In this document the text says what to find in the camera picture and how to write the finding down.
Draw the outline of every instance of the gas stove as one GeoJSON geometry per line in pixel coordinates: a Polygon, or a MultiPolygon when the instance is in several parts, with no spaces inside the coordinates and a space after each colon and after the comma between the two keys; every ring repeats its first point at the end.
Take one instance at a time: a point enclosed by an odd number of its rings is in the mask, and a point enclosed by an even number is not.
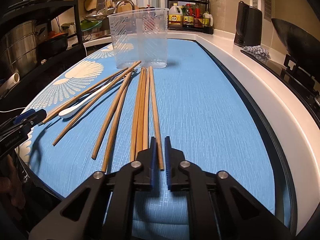
{"type": "Polygon", "coordinates": [[[275,75],[300,100],[311,114],[320,129],[320,83],[300,68],[290,55],[286,55],[284,64],[280,65],[272,60],[262,62],[247,51],[241,52],[275,75]]]}

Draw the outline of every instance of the chopstick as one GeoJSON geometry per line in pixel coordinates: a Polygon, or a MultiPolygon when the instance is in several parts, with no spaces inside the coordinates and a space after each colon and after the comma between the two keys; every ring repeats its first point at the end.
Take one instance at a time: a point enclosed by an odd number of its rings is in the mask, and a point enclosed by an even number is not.
{"type": "Polygon", "coordinates": [[[141,61],[137,61],[132,64],[130,68],[124,71],[121,75],[117,76],[115,80],[110,82],[108,86],[105,87],[94,99],[92,99],[84,108],[82,108],[75,117],[66,125],[66,127],[62,130],[62,132],[56,137],[54,142],[52,143],[53,146],[57,144],[58,141],[68,132],[68,130],[76,123],[76,121],[87,111],[100,97],[102,97],[114,84],[116,84],[122,77],[130,73],[137,65],[139,65],[141,61]]]}
{"type": "Polygon", "coordinates": [[[142,72],[142,82],[140,89],[140,101],[139,101],[139,115],[138,115],[138,128],[137,128],[137,142],[136,142],[136,155],[137,158],[138,152],[142,151],[142,141],[143,141],[143,120],[144,120],[144,100],[146,93],[146,75],[147,69],[143,68],[142,72]]]}
{"type": "Polygon", "coordinates": [[[150,89],[150,70],[148,69],[147,80],[146,80],[146,93],[144,97],[142,150],[146,150],[149,148],[149,89],[150,89]]]}
{"type": "Polygon", "coordinates": [[[124,89],[127,87],[127,84],[129,83],[129,79],[131,77],[131,73],[132,72],[127,74],[126,78],[124,79],[124,81],[123,81],[121,87],[119,88],[119,91],[117,92],[115,98],[113,99],[112,104],[110,106],[110,109],[109,109],[109,111],[108,111],[108,113],[107,113],[107,115],[106,115],[106,117],[105,117],[105,119],[103,121],[100,133],[98,135],[96,144],[94,145],[92,156],[91,156],[91,158],[94,159],[94,160],[97,158],[97,155],[98,155],[99,148],[101,146],[103,137],[104,137],[104,135],[106,133],[106,130],[107,130],[108,125],[109,125],[109,123],[110,123],[110,121],[112,119],[112,116],[113,116],[113,114],[114,114],[114,112],[116,110],[116,107],[117,107],[118,102],[119,102],[119,100],[121,98],[122,92],[124,91],[124,89]]]}
{"type": "Polygon", "coordinates": [[[143,68],[140,70],[140,77],[139,77],[139,83],[138,83],[138,87],[137,87],[136,102],[135,102],[134,111],[133,111],[130,162],[133,162],[135,160],[135,155],[136,155],[136,142],[137,142],[139,102],[140,102],[140,91],[141,91],[141,83],[142,83],[142,73],[143,73],[143,68]]]}
{"type": "Polygon", "coordinates": [[[128,90],[128,86],[129,86],[129,82],[126,83],[124,90],[121,93],[121,97],[115,112],[115,117],[113,118],[112,121],[112,125],[111,125],[111,129],[110,129],[110,133],[109,133],[109,138],[108,138],[108,142],[107,142],[107,147],[106,147],[106,151],[104,154],[104,158],[103,158],[103,163],[102,163],[102,171],[106,172],[107,171],[107,167],[108,167],[108,161],[109,161],[109,157],[110,157],[110,153],[111,153],[111,149],[113,146],[113,143],[115,141],[115,135],[116,135],[116,130],[117,127],[119,125],[119,119],[120,119],[120,115],[121,115],[121,111],[122,111],[122,107],[123,107],[123,103],[124,103],[124,99],[125,99],[125,95],[127,93],[128,90]]]}
{"type": "Polygon", "coordinates": [[[155,127],[156,142],[157,142],[157,149],[158,149],[158,162],[159,162],[160,170],[163,171],[164,166],[163,166],[163,156],[162,156],[162,146],[161,146],[161,136],[160,136],[160,124],[159,124],[159,115],[158,115],[158,107],[157,107],[157,100],[156,100],[155,80],[153,77],[153,68],[149,67],[149,71],[150,71],[153,124],[155,127]]]}
{"type": "Polygon", "coordinates": [[[81,98],[83,95],[87,94],[88,92],[90,92],[92,89],[94,89],[98,85],[102,84],[103,82],[107,81],[108,79],[112,78],[113,76],[118,75],[121,72],[124,72],[127,69],[128,68],[125,68],[125,69],[122,69],[122,70],[119,70],[119,71],[113,73],[112,75],[104,78],[103,80],[99,81],[98,83],[94,84],[93,86],[91,86],[91,87],[87,88],[86,90],[82,91],[79,95],[74,96],[69,101],[64,102],[62,105],[60,105],[59,107],[54,109],[52,112],[50,112],[47,115],[47,117],[40,124],[45,124],[46,122],[50,121],[52,118],[56,117],[59,114],[60,111],[62,111],[63,109],[65,109],[65,108],[67,108],[69,106],[71,106],[77,99],[81,98]]]}

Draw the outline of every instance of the white countertop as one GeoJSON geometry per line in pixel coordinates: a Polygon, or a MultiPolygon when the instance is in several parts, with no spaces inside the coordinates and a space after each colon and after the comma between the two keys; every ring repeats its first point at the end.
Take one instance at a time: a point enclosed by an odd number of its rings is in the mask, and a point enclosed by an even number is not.
{"type": "MultiPolygon", "coordinates": [[[[320,202],[320,130],[296,96],[272,73],[240,52],[234,34],[168,31],[168,38],[194,40],[210,51],[241,82],[268,119],[286,155],[297,195],[298,228],[303,228],[320,202]]],[[[111,37],[85,47],[111,42],[111,37]]],[[[271,60],[283,65],[285,55],[268,48],[271,60]]]]}

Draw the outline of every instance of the white cable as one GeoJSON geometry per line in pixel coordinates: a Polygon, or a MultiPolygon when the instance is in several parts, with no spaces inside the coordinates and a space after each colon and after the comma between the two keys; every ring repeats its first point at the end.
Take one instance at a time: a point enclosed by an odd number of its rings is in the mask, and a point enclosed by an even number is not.
{"type": "Polygon", "coordinates": [[[8,113],[8,112],[12,112],[12,111],[19,110],[19,109],[25,109],[25,107],[16,108],[16,109],[12,109],[9,111],[0,111],[0,113],[8,113]]]}

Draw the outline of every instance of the frying pan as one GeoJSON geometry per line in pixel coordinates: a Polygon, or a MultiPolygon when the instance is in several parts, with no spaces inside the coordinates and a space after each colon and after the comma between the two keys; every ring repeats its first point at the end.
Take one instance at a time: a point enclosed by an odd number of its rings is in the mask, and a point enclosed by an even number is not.
{"type": "Polygon", "coordinates": [[[296,64],[320,80],[320,41],[302,28],[280,19],[271,19],[279,39],[296,64]]]}

